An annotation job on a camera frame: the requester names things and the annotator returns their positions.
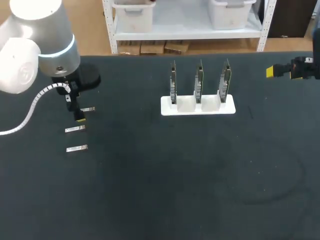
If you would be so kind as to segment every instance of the cardboard box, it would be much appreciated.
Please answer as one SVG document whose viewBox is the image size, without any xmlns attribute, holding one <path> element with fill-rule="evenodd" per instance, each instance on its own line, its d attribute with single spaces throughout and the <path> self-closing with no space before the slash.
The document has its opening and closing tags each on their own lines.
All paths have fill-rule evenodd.
<svg viewBox="0 0 320 240">
<path fill-rule="evenodd" d="M 166 54 L 185 54 L 189 49 L 190 41 L 188 40 L 171 40 L 167 41 L 164 47 Z"/>
<path fill-rule="evenodd" d="M 165 52 L 166 41 L 142 41 L 141 51 L 142 55 L 162 55 Z"/>
<path fill-rule="evenodd" d="M 140 55 L 141 42 L 140 41 L 119 41 L 118 54 L 119 55 Z"/>
</svg>

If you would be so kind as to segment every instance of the white shelf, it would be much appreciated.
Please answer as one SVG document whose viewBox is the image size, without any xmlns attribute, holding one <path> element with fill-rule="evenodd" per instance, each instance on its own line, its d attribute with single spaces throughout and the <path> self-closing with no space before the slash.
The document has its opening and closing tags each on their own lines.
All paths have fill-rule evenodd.
<svg viewBox="0 0 320 240">
<path fill-rule="evenodd" d="M 208 5 L 201 0 L 157 0 L 153 12 L 153 30 L 147 33 L 126 33 L 115 26 L 114 38 L 128 40 L 194 40 L 260 38 L 262 24 L 251 10 L 245 28 L 214 30 Z"/>
</svg>

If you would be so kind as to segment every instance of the shelf leg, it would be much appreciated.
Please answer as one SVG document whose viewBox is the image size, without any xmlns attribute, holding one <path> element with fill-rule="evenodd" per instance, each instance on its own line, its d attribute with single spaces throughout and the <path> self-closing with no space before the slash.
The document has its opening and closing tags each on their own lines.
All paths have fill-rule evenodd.
<svg viewBox="0 0 320 240">
<path fill-rule="evenodd" d="M 117 54 L 118 53 L 118 46 L 117 46 L 117 41 L 115 38 L 116 27 L 115 27 L 115 23 L 114 23 L 111 3 L 112 3 L 112 0 L 102 0 L 103 9 L 104 9 L 104 16 L 105 16 L 105 23 L 106 23 L 106 27 L 108 30 L 111 52 L 112 52 L 112 54 Z"/>
<path fill-rule="evenodd" d="M 264 8 L 264 19 L 261 30 L 261 37 L 259 40 L 258 47 L 256 49 L 257 52 L 263 52 L 266 46 L 268 33 L 271 25 L 271 21 L 275 12 L 275 7 L 277 0 L 265 0 L 267 3 Z"/>
</svg>

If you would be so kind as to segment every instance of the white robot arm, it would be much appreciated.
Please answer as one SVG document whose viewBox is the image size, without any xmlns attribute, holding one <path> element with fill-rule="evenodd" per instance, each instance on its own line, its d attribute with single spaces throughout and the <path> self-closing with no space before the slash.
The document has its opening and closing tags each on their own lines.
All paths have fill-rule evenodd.
<svg viewBox="0 0 320 240">
<path fill-rule="evenodd" d="M 53 78 L 77 70 L 80 56 L 62 0 L 10 0 L 10 9 L 0 26 L 0 91 L 24 92 L 38 66 Z"/>
<path fill-rule="evenodd" d="M 80 63 L 62 0 L 10 0 L 11 16 L 0 26 L 0 91 L 19 94 L 35 81 L 38 67 L 53 84 L 34 98 L 24 121 L 1 135 L 15 133 L 30 120 L 38 100 L 51 89 L 65 96 L 69 112 L 78 122 L 85 120 L 77 97 L 101 82 L 98 69 Z"/>
</svg>

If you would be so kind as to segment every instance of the metal part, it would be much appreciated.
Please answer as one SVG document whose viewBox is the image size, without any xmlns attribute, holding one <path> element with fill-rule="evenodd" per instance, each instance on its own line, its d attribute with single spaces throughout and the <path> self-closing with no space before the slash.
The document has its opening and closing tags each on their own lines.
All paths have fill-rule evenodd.
<svg viewBox="0 0 320 240">
<path fill-rule="evenodd" d="M 65 129 L 65 132 L 66 132 L 66 133 L 70 133 L 70 132 L 80 131 L 80 130 L 84 130 L 84 129 L 86 129 L 86 126 L 85 126 L 85 125 L 74 126 L 74 127 L 66 128 L 66 129 Z"/>
<path fill-rule="evenodd" d="M 82 151 L 82 150 L 87 150 L 88 145 L 82 145 L 82 146 L 73 146 L 73 147 L 68 147 L 66 149 L 67 153 L 75 152 L 75 151 Z"/>
<path fill-rule="evenodd" d="M 87 107 L 87 108 L 81 108 L 80 109 L 82 112 L 94 112 L 96 110 L 96 107 Z"/>
<path fill-rule="evenodd" d="M 225 103 L 227 100 L 229 85 L 231 80 L 231 68 L 229 65 L 229 60 L 227 59 L 224 63 L 222 74 L 220 77 L 219 83 L 219 96 L 222 103 Z"/>
<path fill-rule="evenodd" d="M 171 76 L 170 76 L 170 97 L 171 103 L 177 104 L 177 72 L 176 62 L 171 64 Z"/>
<path fill-rule="evenodd" d="M 204 88 L 204 68 L 201 61 L 200 65 L 198 65 L 196 69 L 195 83 L 194 83 L 194 96 L 195 96 L 195 102 L 197 104 L 201 104 L 203 88 Z"/>
</svg>

